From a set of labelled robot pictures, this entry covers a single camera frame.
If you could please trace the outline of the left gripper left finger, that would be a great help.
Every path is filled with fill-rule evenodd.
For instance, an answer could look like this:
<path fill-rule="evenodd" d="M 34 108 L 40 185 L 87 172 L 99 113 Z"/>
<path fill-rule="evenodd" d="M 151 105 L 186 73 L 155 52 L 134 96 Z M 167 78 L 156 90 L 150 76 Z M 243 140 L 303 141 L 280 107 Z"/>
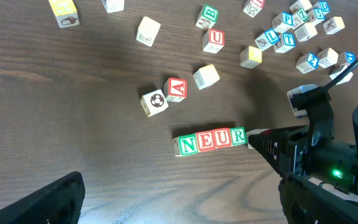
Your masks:
<path fill-rule="evenodd" d="M 84 197 L 85 185 L 81 173 L 71 172 L 0 209 L 0 224 L 77 224 Z"/>

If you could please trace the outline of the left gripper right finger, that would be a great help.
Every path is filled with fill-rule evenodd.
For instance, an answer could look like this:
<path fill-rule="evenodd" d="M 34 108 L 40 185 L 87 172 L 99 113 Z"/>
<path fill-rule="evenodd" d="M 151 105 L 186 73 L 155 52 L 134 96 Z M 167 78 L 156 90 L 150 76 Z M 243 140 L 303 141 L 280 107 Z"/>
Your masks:
<path fill-rule="evenodd" d="M 278 186 L 288 223 L 358 223 L 358 202 L 344 200 L 294 174 Z"/>

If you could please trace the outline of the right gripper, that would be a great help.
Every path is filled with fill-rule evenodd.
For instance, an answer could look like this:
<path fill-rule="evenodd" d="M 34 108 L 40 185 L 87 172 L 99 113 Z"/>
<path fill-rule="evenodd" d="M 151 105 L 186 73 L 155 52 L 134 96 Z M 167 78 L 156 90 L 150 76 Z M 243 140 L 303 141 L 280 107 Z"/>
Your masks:
<path fill-rule="evenodd" d="M 250 144 L 281 177 L 290 172 L 306 173 L 335 187 L 353 187 L 358 166 L 356 147 L 334 140 L 331 97 L 323 93 L 309 98 L 318 90 L 301 94 L 300 109 L 306 109 L 309 119 L 307 141 L 306 125 L 301 125 L 267 129 L 250 136 Z"/>

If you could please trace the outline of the green R block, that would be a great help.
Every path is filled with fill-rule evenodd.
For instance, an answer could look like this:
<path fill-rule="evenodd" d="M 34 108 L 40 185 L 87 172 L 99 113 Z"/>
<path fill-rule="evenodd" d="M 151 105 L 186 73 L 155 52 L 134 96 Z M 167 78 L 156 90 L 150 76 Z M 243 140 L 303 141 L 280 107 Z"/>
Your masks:
<path fill-rule="evenodd" d="M 244 127 L 230 128 L 232 146 L 247 144 L 246 130 Z"/>

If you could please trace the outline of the red E block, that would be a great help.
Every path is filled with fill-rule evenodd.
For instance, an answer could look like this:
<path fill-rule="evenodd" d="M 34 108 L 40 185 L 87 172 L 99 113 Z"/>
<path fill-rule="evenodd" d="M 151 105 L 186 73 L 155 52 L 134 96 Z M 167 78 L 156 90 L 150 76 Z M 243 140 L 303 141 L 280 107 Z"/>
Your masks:
<path fill-rule="evenodd" d="M 213 130 L 198 132 L 195 136 L 199 152 L 213 151 L 216 149 Z"/>

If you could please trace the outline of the green N block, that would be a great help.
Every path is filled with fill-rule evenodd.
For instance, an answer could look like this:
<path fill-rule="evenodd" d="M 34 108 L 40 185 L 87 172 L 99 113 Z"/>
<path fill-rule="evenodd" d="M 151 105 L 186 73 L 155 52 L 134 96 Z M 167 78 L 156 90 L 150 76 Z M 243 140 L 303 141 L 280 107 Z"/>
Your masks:
<path fill-rule="evenodd" d="M 184 157 L 199 153 L 195 134 L 173 138 L 172 145 L 176 157 Z"/>

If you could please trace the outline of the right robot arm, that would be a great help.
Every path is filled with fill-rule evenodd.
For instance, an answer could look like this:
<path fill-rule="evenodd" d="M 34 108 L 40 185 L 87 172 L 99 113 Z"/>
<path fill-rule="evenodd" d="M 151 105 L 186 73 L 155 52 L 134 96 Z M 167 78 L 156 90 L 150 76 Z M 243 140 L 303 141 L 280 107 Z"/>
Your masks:
<path fill-rule="evenodd" d="M 345 194 L 358 195 L 358 107 L 352 115 L 355 144 L 337 142 L 329 100 L 324 95 L 302 110 L 293 108 L 297 118 L 309 119 L 309 125 L 249 131 L 248 146 L 280 176 L 293 173 L 306 179 L 314 177 Z"/>

